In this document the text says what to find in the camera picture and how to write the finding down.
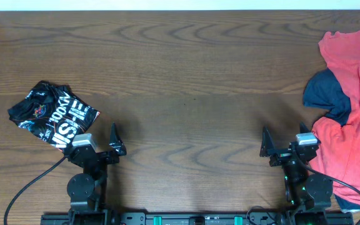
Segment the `red printed t-shirt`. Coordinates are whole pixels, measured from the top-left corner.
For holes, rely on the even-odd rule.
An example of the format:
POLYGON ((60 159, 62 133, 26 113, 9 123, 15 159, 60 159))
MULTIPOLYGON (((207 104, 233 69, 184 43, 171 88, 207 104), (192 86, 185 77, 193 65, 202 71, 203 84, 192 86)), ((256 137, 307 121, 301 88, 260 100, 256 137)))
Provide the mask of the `red printed t-shirt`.
MULTIPOLYGON (((312 131, 321 144, 311 166, 360 190, 360 31, 327 32, 318 45, 327 68, 351 100, 351 113, 344 126, 327 117, 314 123, 312 131)), ((360 205, 360 194, 340 184, 333 187, 337 197, 360 205)))

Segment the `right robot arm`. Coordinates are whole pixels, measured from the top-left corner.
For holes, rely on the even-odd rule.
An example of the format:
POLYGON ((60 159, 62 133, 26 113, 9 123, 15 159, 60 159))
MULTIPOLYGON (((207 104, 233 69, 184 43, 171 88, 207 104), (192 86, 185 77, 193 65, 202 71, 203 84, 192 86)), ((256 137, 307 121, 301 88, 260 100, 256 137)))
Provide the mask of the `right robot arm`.
POLYGON ((308 168, 308 162, 316 157, 319 139, 301 123, 296 140, 286 148, 277 148, 269 129, 262 129, 259 155, 269 158, 271 167, 280 166, 284 172, 286 201, 292 206, 277 213, 274 224, 330 224, 326 209, 331 206, 333 182, 308 168))

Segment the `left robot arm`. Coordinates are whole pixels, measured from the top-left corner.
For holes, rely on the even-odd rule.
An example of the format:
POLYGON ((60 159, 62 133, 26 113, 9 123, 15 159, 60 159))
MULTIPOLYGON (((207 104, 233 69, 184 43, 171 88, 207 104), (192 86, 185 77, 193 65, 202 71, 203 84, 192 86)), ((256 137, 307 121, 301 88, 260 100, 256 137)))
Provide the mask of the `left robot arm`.
POLYGON ((112 225, 120 223, 119 214, 106 206, 108 166, 117 164, 126 155, 116 125, 111 126, 110 151, 96 152, 97 145, 92 134, 78 134, 65 154, 67 160, 80 168, 82 173, 74 175, 67 184, 71 199, 68 212, 69 225, 95 224, 112 225))

